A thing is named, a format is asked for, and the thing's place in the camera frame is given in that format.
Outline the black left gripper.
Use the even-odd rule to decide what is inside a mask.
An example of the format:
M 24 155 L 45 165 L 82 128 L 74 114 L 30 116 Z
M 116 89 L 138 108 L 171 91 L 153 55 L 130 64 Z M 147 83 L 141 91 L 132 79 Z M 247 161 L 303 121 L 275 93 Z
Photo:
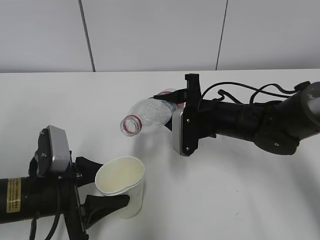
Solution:
M 84 202 L 83 220 L 78 187 L 94 183 L 96 174 L 103 164 L 82 156 L 77 157 L 74 164 L 71 152 L 70 162 L 64 172 L 51 172 L 51 164 L 49 130 L 44 128 L 39 133 L 37 150 L 29 164 L 29 196 L 40 198 L 35 205 L 33 226 L 41 217 L 54 216 L 53 224 L 46 236 L 47 240 L 52 239 L 61 216 L 64 217 L 69 239 L 87 240 L 89 235 L 86 228 L 90 228 L 104 217 L 129 204 L 130 197 L 125 194 L 115 196 L 87 195 Z

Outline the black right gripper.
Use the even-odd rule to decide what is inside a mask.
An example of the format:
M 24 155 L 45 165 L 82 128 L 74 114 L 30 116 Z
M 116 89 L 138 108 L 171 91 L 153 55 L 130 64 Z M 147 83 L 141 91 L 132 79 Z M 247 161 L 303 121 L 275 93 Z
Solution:
M 169 91 L 164 90 L 153 96 L 153 99 L 170 103 L 185 103 L 183 110 L 183 155 L 189 157 L 198 148 L 200 139 L 215 138 L 212 107 L 214 102 L 203 103 L 203 109 L 198 109 L 201 100 L 200 75 L 188 73 L 185 75 L 187 88 Z

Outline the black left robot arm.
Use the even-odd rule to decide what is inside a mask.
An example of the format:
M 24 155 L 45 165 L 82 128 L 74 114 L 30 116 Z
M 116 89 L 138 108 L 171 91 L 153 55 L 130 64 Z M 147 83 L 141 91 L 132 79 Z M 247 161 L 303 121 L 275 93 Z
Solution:
M 54 216 L 46 237 L 50 240 L 64 217 L 71 240 L 87 240 L 87 229 L 107 215 L 126 207 L 127 194 L 87 195 L 80 202 L 79 188 L 95 181 L 101 164 L 84 157 L 72 161 L 65 130 L 48 125 L 39 133 L 37 150 L 29 163 L 27 177 L 3 178 L 0 181 L 0 222 L 31 219 L 29 239 L 36 236 L 37 220 Z

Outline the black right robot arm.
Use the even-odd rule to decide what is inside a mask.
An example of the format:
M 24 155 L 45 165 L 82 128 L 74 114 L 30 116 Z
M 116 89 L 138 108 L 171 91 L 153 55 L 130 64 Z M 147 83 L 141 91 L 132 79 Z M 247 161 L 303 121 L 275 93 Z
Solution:
M 229 92 L 219 90 L 219 98 L 205 99 L 200 76 L 185 75 L 187 86 L 154 96 L 174 104 L 184 104 L 175 111 L 167 128 L 172 132 L 174 150 L 188 157 L 198 148 L 200 139 L 218 135 L 254 143 L 276 155 L 293 155 L 300 141 L 320 132 L 320 84 L 302 82 L 293 90 L 278 88 L 275 100 L 255 102 L 265 88 L 254 88 L 247 104 Z

